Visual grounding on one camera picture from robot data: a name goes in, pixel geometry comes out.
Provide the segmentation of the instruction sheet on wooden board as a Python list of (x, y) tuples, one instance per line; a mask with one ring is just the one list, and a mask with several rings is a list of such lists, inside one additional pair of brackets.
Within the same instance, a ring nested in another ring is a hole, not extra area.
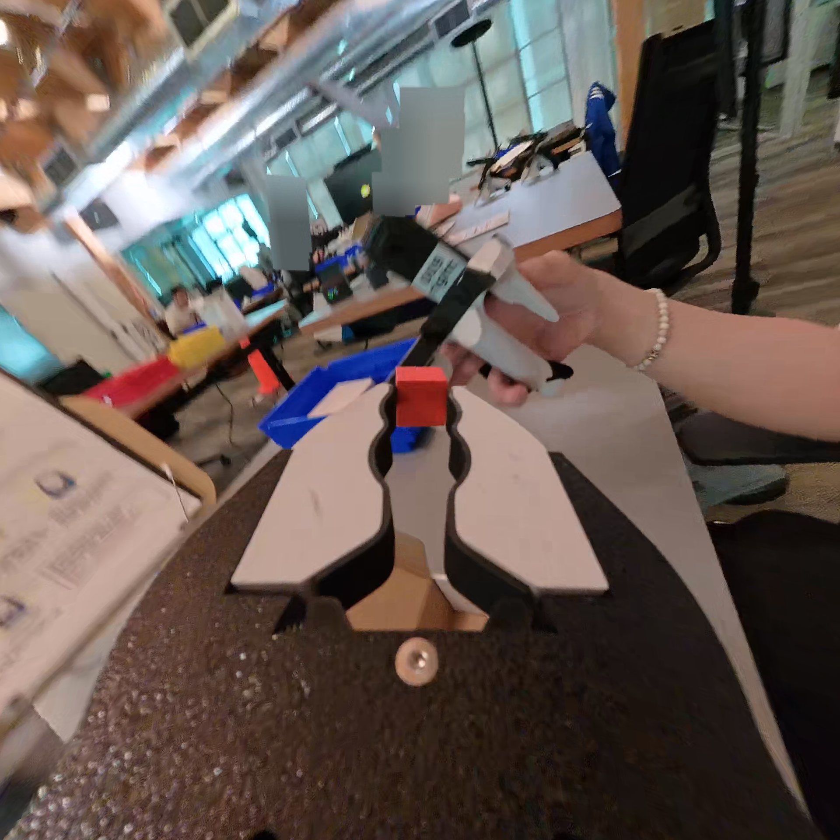
[(2, 736), (217, 498), (207, 473), (84, 397), (2, 371)]

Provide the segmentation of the black computer case with lights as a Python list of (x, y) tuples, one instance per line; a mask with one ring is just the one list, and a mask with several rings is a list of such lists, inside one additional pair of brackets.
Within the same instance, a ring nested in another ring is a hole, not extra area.
[(354, 292), (340, 257), (327, 259), (318, 264), (316, 275), (320, 292), (331, 307), (352, 298)]

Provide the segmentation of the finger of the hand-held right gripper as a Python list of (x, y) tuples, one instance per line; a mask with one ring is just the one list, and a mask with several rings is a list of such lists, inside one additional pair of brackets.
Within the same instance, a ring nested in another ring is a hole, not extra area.
[(424, 322), (419, 337), (401, 362), (402, 367), (429, 366), (461, 319), (496, 283), (489, 272), (466, 268), (454, 280)]

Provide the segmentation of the red cube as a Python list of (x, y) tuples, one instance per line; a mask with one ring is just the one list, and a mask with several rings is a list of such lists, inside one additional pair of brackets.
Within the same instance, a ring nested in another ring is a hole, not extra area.
[(448, 377), (437, 366), (401, 365), (395, 369), (395, 425), (444, 427), (448, 416)]

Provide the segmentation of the small closed white box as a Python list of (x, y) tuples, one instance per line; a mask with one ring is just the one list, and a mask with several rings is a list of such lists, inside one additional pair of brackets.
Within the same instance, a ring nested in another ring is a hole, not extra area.
[(309, 411), (308, 418), (321, 419), (340, 413), (368, 392), (374, 384), (374, 380), (370, 376), (338, 382)]

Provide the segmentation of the blue jacket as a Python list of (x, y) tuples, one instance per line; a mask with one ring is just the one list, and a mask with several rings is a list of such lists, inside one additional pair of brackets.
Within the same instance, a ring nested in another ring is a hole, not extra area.
[(612, 120), (615, 100), (611, 89), (595, 81), (587, 92), (584, 106), (585, 144), (609, 182), (614, 182), (622, 169)]

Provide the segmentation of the narrow grey table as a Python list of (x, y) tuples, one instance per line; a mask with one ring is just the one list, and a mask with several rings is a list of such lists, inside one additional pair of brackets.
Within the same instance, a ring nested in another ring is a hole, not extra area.
[(236, 372), (248, 362), (248, 354), (258, 349), (258, 340), (267, 336), (268, 330), (289, 313), (287, 301), (274, 303), (267, 308), (246, 316), (247, 330), (228, 341), (225, 346), (190, 369), (177, 369), (173, 377), (140, 392), (131, 401), (123, 404), (102, 402), (114, 407), (122, 415), (137, 419), (167, 402), (190, 402), (207, 388), (215, 386), (228, 374)]

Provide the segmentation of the red plastic bin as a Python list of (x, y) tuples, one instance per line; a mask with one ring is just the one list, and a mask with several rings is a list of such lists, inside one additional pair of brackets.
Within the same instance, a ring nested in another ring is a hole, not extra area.
[(151, 395), (160, 386), (180, 375), (181, 369), (164, 355), (104, 379), (82, 393), (82, 396), (106, 406), (124, 408)]

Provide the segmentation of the black tripod pole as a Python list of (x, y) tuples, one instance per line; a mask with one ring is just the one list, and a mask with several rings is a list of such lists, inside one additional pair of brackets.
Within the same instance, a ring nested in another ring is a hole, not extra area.
[[(731, 312), (750, 314), (760, 284), (752, 274), (753, 218), (759, 183), (759, 131), (763, 88), (763, 41), (767, 3), (747, 2), (747, 55), (740, 122), (738, 171), (738, 216), (734, 277), (731, 284)], [(736, 3), (715, 1), (715, 29), (718, 55), (718, 90), (726, 113), (736, 105), (736, 47), (734, 16)]]

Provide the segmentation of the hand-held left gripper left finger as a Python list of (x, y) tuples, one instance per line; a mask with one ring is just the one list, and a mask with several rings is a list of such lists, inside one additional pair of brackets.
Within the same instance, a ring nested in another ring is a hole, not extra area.
[(388, 383), (369, 388), (290, 451), (232, 590), (352, 607), (386, 582), (395, 554), (385, 483), (394, 396)]

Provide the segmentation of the small yellow plastic bin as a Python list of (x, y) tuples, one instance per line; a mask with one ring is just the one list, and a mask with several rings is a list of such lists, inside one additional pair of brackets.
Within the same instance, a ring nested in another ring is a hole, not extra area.
[(224, 350), (226, 343), (219, 328), (204, 326), (185, 332), (171, 342), (166, 355), (173, 365), (187, 371), (203, 367), (208, 360)]

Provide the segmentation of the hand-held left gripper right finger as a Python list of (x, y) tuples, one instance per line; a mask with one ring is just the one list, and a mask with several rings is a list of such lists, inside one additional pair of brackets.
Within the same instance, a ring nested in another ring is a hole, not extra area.
[(463, 386), (448, 402), (444, 571), (481, 611), (516, 599), (601, 595), (596, 557), (548, 449), (509, 415)]

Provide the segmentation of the black floor lamp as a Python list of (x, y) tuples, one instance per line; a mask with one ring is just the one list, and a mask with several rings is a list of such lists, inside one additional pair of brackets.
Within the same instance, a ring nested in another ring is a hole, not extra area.
[(487, 82), (485, 78), (485, 73), (483, 66), (480, 61), (479, 51), (477, 44), (480, 39), (482, 39), (487, 33), (490, 31), (492, 26), (491, 21), (484, 17), (480, 18), (474, 23), (464, 27), (457, 33), (455, 37), (452, 38), (451, 46), (453, 49), (466, 49), (469, 48), (475, 67), (476, 67), (476, 74), (479, 84), (480, 95), (483, 101), (484, 110), (486, 113), (486, 122), (490, 132), (490, 137), (492, 139), (493, 147), (497, 150), (500, 147), (497, 128), (494, 121), (489, 94), (487, 89)]

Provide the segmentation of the orange traffic cone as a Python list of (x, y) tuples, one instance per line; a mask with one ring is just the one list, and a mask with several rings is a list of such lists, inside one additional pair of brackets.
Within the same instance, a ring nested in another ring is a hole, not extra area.
[(248, 363), (259, 384), (258, 394), (261, 396), (276, 394), (280, 389), (280, 382), (263, 353), (260, 350), (250, 351)]

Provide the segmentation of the wide grey table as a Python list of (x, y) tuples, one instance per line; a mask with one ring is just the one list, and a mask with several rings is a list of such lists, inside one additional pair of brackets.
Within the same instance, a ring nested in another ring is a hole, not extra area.
[[(500, 231), (517, 262), (585, 245), (614, 234), (623, 222), (620, 203), (588, 151), (537, 181), (516, 183), (490, 203), (467, 203), (454, 216), (454, 231), (483, 225), (500, 214), (509, 214)], [(365, 297), (354, 296), (330, 311), (312, 313), (300, 322), (299, 332), (313, 335), (421, 298), (404, 280), (392, 280)]]

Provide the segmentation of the black office chair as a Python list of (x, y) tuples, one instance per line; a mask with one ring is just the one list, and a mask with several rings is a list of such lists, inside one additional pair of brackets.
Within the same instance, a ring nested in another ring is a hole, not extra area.
[(620, 279), (670, 296), (718, 259), (721, 231), (709, 181), (717, 131), (714, 22), (646, 39), (617, 181)]

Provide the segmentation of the person's right hand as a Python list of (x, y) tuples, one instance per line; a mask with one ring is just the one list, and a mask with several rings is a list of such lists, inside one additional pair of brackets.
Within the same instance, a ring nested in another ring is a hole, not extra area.
[(520, 275), (551, 306), (550, 321), (522, 304), (486, 296), (486, 320), (546, 363), (563, 363), (589, 345), (653, 376), (663, 360), (667, 307), (650, 291), (585, 266), (561, 251), (521, 262)]

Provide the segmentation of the blue plastic bin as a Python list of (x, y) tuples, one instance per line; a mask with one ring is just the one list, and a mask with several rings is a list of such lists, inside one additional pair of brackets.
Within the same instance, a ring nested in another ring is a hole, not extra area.
[[(281, 448), (294, 448), (315, 426), (334, 415), (308, 418), (309, 411), (335, 384), (370, 376), (374, 380), (370, 392), (393, 378), (415, 342), (415, 339), (400, 340), (314, 368), (259, 422), (259, 430)], [(336, 414), (346, 413), (368, 392)]]

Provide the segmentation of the white cardboard box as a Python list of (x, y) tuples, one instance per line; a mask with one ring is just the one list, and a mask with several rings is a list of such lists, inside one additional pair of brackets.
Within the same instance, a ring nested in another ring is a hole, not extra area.
[(428, 569), (422, 542), (401, 532), (390, 576), (346, 616), (354, 630), (369, 632), (480, 632), (488, 621), (484, 613), (455, 609)]

